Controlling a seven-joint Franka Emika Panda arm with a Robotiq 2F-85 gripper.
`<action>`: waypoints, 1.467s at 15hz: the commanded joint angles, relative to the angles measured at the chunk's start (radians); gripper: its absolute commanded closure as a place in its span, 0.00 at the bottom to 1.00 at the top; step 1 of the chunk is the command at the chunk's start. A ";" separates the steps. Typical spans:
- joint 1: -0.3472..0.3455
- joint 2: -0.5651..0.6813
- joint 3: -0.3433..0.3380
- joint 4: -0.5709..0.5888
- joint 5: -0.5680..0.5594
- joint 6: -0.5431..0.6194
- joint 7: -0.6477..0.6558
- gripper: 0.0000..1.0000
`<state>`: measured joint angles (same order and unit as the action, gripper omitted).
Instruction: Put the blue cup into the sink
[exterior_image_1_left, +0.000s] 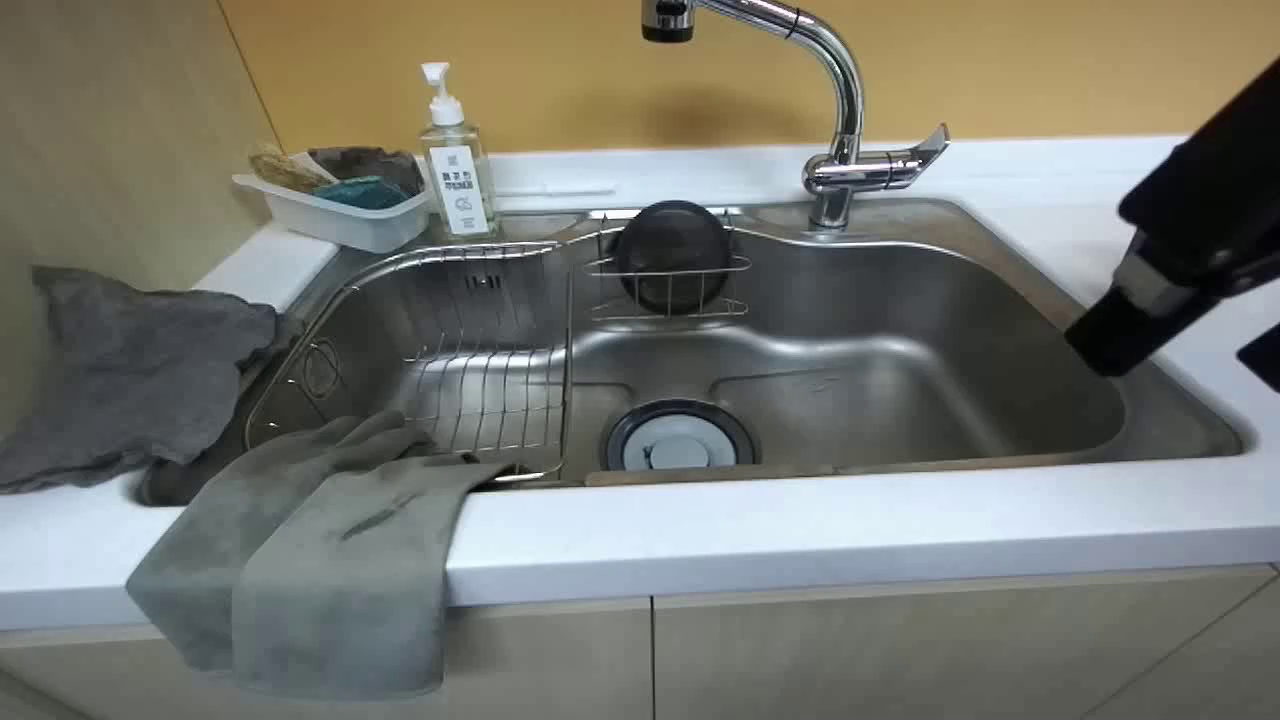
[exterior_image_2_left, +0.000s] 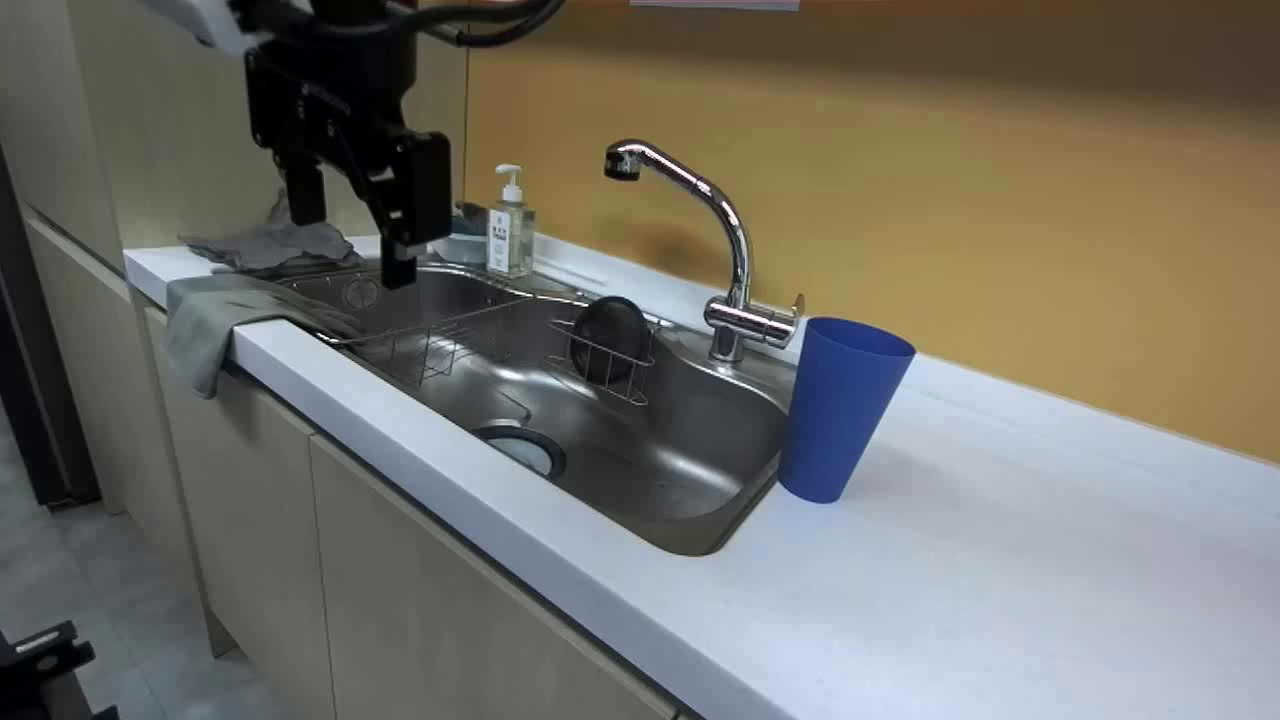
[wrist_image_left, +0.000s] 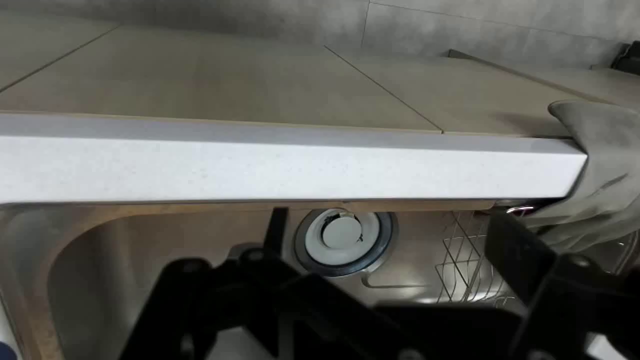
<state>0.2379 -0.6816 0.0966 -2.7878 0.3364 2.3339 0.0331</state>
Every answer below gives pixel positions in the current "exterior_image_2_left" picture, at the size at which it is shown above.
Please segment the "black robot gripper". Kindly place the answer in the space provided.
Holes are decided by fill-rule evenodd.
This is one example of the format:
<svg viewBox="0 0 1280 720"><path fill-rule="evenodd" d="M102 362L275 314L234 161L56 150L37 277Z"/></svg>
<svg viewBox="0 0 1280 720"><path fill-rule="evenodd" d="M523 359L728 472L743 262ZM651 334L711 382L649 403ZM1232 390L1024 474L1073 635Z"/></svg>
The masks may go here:
<svg viewBox="0 0 1280 720"><path fill-rule="evenodd" d="M261 31L243 57L251 138L280 150L289 217L327 217L318 161L357 168L381 227L381 283L413 283L414 253L451 233L451 143L403 126L414 78L403 10L391 0L243 0L238 20Z"/></svg>

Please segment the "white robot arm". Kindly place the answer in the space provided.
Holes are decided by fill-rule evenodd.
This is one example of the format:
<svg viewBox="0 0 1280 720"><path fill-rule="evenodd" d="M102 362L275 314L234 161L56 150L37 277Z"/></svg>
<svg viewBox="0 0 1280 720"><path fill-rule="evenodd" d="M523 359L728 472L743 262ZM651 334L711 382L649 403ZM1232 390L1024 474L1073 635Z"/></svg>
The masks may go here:
<svg viewBox="0 0 1280 720"><path fill-rule="evenodd" d="M451 233L451 143L414 130L414 34L395 0L139 0L203 46L234 57L246 126L271 150L296 223L327 217L334 168L381 233L381 283L414 278L414 253Z"/></svg>

